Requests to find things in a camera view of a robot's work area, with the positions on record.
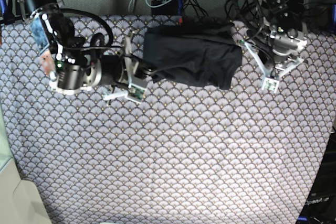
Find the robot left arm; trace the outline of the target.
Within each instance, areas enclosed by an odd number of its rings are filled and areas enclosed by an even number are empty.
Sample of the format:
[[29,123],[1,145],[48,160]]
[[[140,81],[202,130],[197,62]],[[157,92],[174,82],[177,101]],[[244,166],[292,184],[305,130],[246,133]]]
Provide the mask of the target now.
[[255,22],[247,19],[234,0],[234,8],[247,27],[247,38],[240,44],[261,70],[261,88],[275,93],[280,79],[304,63],[298,54],[308,44],[307,25],[295,18],[286,0],[252,1],[258,16]]

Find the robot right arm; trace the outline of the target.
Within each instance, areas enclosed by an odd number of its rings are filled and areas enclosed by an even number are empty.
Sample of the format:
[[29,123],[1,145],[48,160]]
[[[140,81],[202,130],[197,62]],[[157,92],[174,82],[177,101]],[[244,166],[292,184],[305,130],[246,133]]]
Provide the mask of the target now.
[[[37,44],[41,65],[49,77],[51,89],[64,95],[110,86],[105,101],[124,97],[141,103],[147,90],[147,77],[154,74],[152,65],[133,54],[135,31],[114,46],[113,32],[100,17],[84,12],[98,22],[105,33],[94,34],[86,46],[84,37],[76,36],[70,14],[75,9],[63,8],[63,0],[18,0],[23,21],[27,22]],[[108,54],[116,49],[114,55]]]

